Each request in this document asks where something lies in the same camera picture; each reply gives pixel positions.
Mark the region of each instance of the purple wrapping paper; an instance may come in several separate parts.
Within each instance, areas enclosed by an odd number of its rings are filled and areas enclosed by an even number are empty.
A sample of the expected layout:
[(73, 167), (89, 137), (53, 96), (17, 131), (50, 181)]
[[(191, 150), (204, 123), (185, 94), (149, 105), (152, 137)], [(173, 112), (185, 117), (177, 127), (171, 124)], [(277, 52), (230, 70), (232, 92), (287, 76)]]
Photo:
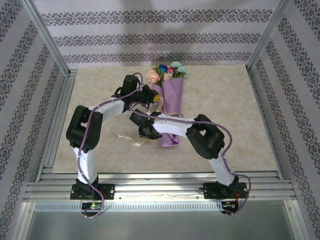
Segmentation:
[[(179, 77), (163, 81), (162, 88), (156, 84), (152, 85), (152, 88), (163, 96), (166, 110), (166, 112), (164, 112), (162, 108), (163, 113), (180, 113), (183, 84), (184, 78)], [(163, 133), (160, 142), (162, 147), (171, 147), (179, 145), (180, 139), (177, 135)]]

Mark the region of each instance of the wall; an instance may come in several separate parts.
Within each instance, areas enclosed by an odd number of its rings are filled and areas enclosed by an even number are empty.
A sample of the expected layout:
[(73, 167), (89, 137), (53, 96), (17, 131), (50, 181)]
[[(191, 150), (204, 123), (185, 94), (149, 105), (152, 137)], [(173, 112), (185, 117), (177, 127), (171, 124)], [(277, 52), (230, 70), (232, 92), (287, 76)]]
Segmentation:
[(279, 0), (35, 0), (70, 69), (243, 64)]
[(0, 240), (34, 181), (64, 76), (19, 0), (0, 0)]
[(294, 0), (251, 73), (281, 170), (320, 239), (320, 1)]

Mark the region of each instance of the enclosure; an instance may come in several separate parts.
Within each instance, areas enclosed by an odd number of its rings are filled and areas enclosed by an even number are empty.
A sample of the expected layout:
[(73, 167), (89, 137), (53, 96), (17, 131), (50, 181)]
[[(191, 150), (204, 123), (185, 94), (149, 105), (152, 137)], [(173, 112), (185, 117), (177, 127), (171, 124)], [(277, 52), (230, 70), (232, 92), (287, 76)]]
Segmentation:
[[(319, 3), (2, 0), (1, 239), (320, 239)], [(211, 162), (188, 138), (143, 140), (126, 111), (95, 149), (112, 200), (84, 219), (70, 199), (76, 107), (136, 72), (151, 86), (153, 65), (172, 62), (188, 70), (180, 113), (231, 132), (228, 164), (252, 182), (245, 207), (221, 214), (202, 189), (217, 181)]]

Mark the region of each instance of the flower bouquet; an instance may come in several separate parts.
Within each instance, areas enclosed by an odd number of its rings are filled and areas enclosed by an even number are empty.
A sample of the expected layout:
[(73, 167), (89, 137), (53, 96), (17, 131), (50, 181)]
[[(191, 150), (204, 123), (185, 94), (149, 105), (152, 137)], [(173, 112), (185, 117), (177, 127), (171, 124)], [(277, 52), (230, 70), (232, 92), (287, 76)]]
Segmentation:
[[(152, 84), (152, 89), (163, 97), (162, 113), (171, 116), (180, 113), (182, 87), (186, 74), (186, 67), (177, 61), (170, 66), (153, 65), (152, 70), (147, 73), (146, 78)], [(170, 147), (179, 145), (180, 139), (177, 135), (163, 133), (160, 142), (162, 147)]]

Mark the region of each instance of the marble tile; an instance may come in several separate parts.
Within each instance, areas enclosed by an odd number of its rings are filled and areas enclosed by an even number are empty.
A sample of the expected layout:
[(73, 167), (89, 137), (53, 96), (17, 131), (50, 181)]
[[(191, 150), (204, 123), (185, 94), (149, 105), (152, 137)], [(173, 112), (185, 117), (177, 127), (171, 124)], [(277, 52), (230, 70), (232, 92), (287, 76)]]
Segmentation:
[[(205, 114), (227, 127), (233, 144), (227, 153), (236, 171), (274, 171), (277, 165), (261, 119), (253, 89), (244, 65), (187, 66), (181, 112), (186, 118)], [(75, 80), (63, 126), (54, 172), (76, 172), (76, 157), (66, 139), (66, 130), (78, 105), (92, 106), (107, 100), (122, 86), (127, 74), (146, 76), (150, 66), (84, 67)], [(102, 126), (96, 147), (98, 172), (212, 171), (209, 162), (197, 155), (186, 138), (176, 147), (161, 147), (158, 140), (139, 142), (138, 128), (129, 120), (131, 112), (108, 119)], [(126, 140), (115, 134), (132, 138)]]

